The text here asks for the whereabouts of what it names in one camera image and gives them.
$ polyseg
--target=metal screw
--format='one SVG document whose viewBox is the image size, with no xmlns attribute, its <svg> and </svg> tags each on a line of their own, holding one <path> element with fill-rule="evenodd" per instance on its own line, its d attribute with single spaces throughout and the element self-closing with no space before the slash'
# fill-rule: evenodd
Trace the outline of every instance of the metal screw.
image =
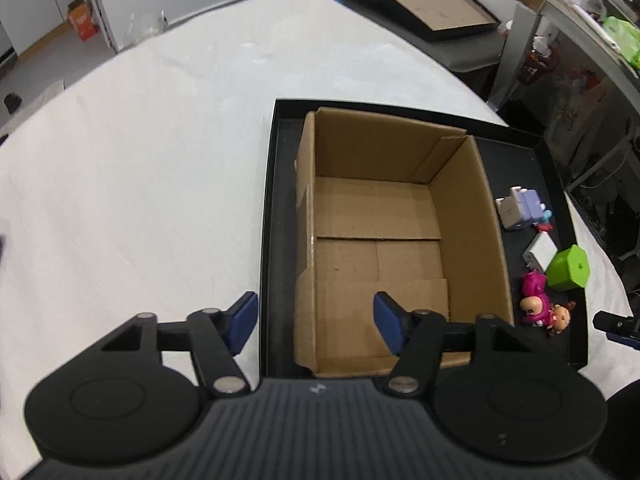
<svg viewBox="0 0 640 480">
<path fill-rule="evenodd" d="M 418 379 L 400 375 L 389 379 L 387 386 L 389 387 L 389 389 L 399 394 L 412 394 L 415 390 L 418 389 L 420 383 L 418 382 Z"/>
<path fill-rule="evenodd" d="M 244 379 L 233 376 L 220 377 L 213 382 L 213 387 L 221 394 L 236 394 L 245 386 Z"/>
</svg>

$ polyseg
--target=gray table leg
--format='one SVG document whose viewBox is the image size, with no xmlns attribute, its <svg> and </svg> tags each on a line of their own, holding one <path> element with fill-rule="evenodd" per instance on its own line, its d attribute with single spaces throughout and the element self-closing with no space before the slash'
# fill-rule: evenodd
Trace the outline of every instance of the gray table leg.
<svg viewBox="0 0 640 480">
<path fill-rule="evenodd" d="M 525 54 L 531 49 L 531 42 L 538 25 L 540 15 L 530 10 L 520 2 L 516 2 L 513 16 L 513 26 L 504 45 L 500 66 L 495 75 L 494 86 L 491 88 L 487 104 L 498 110 L 509 98 L 511 89 L 516 82 L 516 76 L 524 60 Z"/>
</svg>

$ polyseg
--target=pink toy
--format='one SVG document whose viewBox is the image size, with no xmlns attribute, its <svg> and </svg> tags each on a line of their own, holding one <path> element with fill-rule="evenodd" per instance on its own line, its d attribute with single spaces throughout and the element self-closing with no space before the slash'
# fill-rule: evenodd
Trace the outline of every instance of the pink toy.
<svg viewBox="0 0 640 480">
<path fill-rule="evenodd" d="M 551 302 L 545 294 L 546 276 L 536 270 L 528 272 L 522 279 L 522 293 L 524 299 L 520 301 L 520 308 L 527 314 L 522 318 L 523 323 L 551 328 L 554 325 Z"/>
</svg>

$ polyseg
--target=white table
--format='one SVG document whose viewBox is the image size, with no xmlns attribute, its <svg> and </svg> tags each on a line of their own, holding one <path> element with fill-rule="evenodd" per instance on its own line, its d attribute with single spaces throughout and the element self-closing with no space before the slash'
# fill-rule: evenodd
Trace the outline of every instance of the white table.
<svg viewBox="0 0 640 480">
<path fill-rule="evenodd" d="M 436 62 L 333 0 L 210 12 L 67 89 L 0 148 L 3 478 L 38 459 L 22 404 L 39 379 L 138 312 L 180 320 L 258 290 L 277 97 L 501 123 Z M 590 309 L 628 312 L 620 280 L 576 226 L 594 273 Z M 591 336 L 586 374 L 606 394 L 640 377 L 640 352 Z M 257 333 L 238 361 L 255 385 Z"/>
</svg>

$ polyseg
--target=green container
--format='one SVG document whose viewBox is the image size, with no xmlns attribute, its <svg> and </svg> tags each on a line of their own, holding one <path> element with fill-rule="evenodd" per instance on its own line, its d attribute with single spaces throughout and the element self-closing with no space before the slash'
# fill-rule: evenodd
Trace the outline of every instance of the green container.
<svg viewBox="0 0 640 480">
<path fill-rule="evenodd" d="M 577 245 L 572 245 L 551 260 L 546 269 L 546 283 L 555 290 L 584 288 L 590 273 L 587 253 Z"/>
</svg>

